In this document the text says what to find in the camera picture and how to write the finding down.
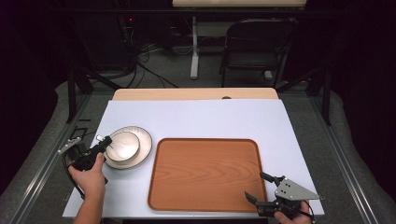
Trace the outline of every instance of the robotic arm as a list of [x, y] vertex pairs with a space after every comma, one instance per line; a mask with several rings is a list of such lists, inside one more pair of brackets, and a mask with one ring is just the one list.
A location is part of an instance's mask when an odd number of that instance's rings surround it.
[[69, 140], [63, 148], [58, 150], [58, 154], [64, 154], [63, 162], [67, 176], [69, 177], [75, 188], [78, 190], [81, 198], [84, 199], [85, 194], [84, 192], [82, 192], [76, 181], [70, 175], [68, 167], [69, 165], [72, 165], [74, 168], [80, 171], [91, 170], [91, 168], [95, 164], [97, 154], [99, 152], [105, 152], [106, 148], [112, 143], [112, 140], [109, 136], [98, 139], [100, 140], [100, 142], [89, 149], [87, 149], [85, 145], [80, 142], [80, 140], [80, 138]]
[[245, 192], [247, 200], [256, 206], [260, 217], [273, 217], [276, 211], [280, 211], [290, 219], [293, 219], [298, 214], [303, 214], [315, 220], [313, 216], [300, 211], [300, 208], [302, 201], [319, 199], [316, 193], [305, 189], [285, 176], [275, 177], [260, 173], [260, 177], [271, 183], [275, 182], [277, 186], [275, 191], [276, 199], [273, 202], [257, 202], [253, 195]]

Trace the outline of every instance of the desk leg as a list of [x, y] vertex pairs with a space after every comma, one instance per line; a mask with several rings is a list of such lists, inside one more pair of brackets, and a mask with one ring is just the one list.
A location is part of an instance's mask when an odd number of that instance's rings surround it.
[[191, 62], [191, 79], [198, 78], [198, 40], [197, 40], [197, 20], [192, 17], [192, 62]]

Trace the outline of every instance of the wire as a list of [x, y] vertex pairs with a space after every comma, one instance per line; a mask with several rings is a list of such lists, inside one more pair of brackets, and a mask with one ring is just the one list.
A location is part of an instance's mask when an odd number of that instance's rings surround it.
[[146, 50], [145, 50], [145, 54], [147, 54], [148, 55], [148, 57], [147, 57], [147, 59], [145, 60], [145, 61], [143, 61], [140, 57], [141, 57], [141, 55], [143, 55], [143, 53], [141, 53], [141, 54], [139, 54], [139, 55], [137, 55], [136, 57], [137, 57], [137, 59], [140, 61], [140, 62], [142, 62], [142, 63], [146, 63], [146, 62], [148, 62], [149, 61], [149, 47], [147, 47], [146, 46]]
[[287, 208], [287, 209], [289, 209], [290, 211], [294, 211], [294, 212], [296, 212], [296, 213], [299, 213], [299, 214], [301, 214], [301, 215], [304, 215], [304, 216], [306, 216], [306, 217], [309, 217], [309, 218], [311, 219], [311, 222], [315, 224], [315, 223], [317, 222], [317, 220], [315, 219], [314, 211], [312, 210], [311, 205], [309, 205], [309, 203], [308, 203], [307, 201], [304, 201], [304, 202], [305, 202], [306, 204], [308, 204], [308, 207], [309, 207], [309, 209], [311, 210], [312, 215], [310, 215], [310, 214], [308, 214], [308, 213], [306, 213], [306, 212], [303, 212], [303, 211], [301, 211], [301, 210], [298, 210], [298, 209], [289, 207], [289, 206], [287, 206], [287, 205], [285, 205], [285, 204], [281, 204], [280, 206], [281, 206], [281, 207], [284, 207], [284, 208]]
[[79, 195], [81, 196], [82, 200], [85, 199], [85, 194], [84, 192], [82, 192], [82, 189], [78, 186], [78, 184], [76, 183], [76, 181], [73, 179], [73, 176], [70, 175], [69, 172], [69, 166], [66, 164], [66, 156], [67, 156], [67, 152], [65, 152], [63, 154], [63, 164], [64, 164], [64, 170], [66, 171], [67, 176], [69, 177], [70, 181], [72, 182], [73, 186], [77, 189]]
[[137, 72], [137, 67], [134, 69], [134, 76], [132, 77], [131, 81], [128, 83], [128, 85], [126, 85], [125, 88], [129, 88], [132, 85], [134, 79], [136, 78], [136, 72]]
[[[206, 36], [204, 37], [200, 42], [197, 43], [197, 46], [200, 45], [202, 42], [204, 42], [205, 40], [209, 39], [210, 37]], [[180, 47], [172, 47], [172, 50], [174, 53], [180, 54], [180, 55], [184, 55], [184, 54], [188, 54], [193, 50], [194, 45], [191, 46], [180, 46]], [[177, 52], [176, 49], [190, 49], [187, 52]]]
[[145, 54], [150, 54], [151, 52], [158, 51], [158, 50], [163, 50], [163, 49], [161, 49], [161, 48], [159, 48], [159, 49], [151, 49], [149, 51], [146, 51], [146, 52], [143, 52], [143, 53], [139, 54], [138, 57], [140, 57], [142, 55], [145, 55]]
[[183, 17], [184, 21], [186, 22], [187, 26], [189, 27], [191, 33], [192, 33], [192, 28], [190, 27], [190, 24], [187, 22], [186, 17]]
[[147, 71], [150, 72], [152, 75], [156, 76], [156, 77], [161, 81], [161, 83], [163, 84], [163, 87], [165, 87], [165, 86], [164, 86], [164, 83], [163, 83], [163, 80], [164, 80], [164, 81], [166, 81], [167, 83], [171, 84], [173, 87], [178, 88], [177, 85], [175, 85], [175, 84], [172, 83], [171, 81], [167, 80], [166, 78], [161, 77], [160, 75], [158, 75], [158, 74], [152, 72], [151, 70], [149, 70], [149, 69], [148, 69], [145, 65], [143, 65], [142, 63], [138, 62], [137, 65], [140, 66], [141, 68], [147, 70]]
[[146, 70], [143, 70], [142, 77], [140, 78], [139, 82], [136, 84], [136, 86], [134, 87], [134, 89], [136, 89], [136, 88], [140, 85], [140, 82], [142, 82], [143, 77], [145, 77], [145, 73], [146, 73]]

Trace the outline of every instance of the black chair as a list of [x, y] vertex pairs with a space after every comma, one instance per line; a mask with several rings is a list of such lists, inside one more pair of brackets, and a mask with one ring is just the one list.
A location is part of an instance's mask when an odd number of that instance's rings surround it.
[[234, 23], [227, 31], [221, 60], [221, 87], [226, 67], [239, 70], [276, 71], [270, 86], [275, 87], [295, 33], [293, 21], [249, 19]]

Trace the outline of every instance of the wooden tray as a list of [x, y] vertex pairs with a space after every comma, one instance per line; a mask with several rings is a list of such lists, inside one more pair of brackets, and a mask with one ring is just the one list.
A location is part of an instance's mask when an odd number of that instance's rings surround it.
[[148, 205], [160, 211], [252, 212], [245, 191], [266, 202], [257, 144], [249, 139], [164, 138]]

